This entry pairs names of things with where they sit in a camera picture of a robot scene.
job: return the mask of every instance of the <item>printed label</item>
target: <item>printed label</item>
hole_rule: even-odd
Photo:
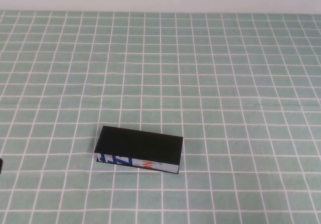
[[[97,154],[98,161],[104,163],[111,163],[111,164],[120,164],[126,166],[139,166],[148,169],[155,169],[155,170],[163,170],[172,173],[177,173],[179,170],[178,165],[166,164],[156,161],[149,161],[149,160],[139,160],[115,155],[104,155],[104,154]]]

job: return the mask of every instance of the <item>box top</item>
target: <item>box top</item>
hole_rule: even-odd
[[[179,165],[183,137],[103,126],[95,153]]]

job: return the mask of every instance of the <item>green grid tablecloth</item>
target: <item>green grid tablecloth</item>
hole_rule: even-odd
[[[321,16],[0,11],[0,223],[321,221]],[[178,175],[95,162],[184,136]]]

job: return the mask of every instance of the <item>dark object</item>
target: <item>dark object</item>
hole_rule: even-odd
[[[178,174],[183,137],[103,126],[97,161]]]
[[[2,159],[0,159],[0,174],[1,174],[1,170],[2,170],[2,164],[3,164],[3,160]]]

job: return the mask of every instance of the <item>small rectangular box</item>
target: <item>small rectangular box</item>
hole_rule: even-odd
[[[97,161],[178,174],[183,137],[103,126]]]

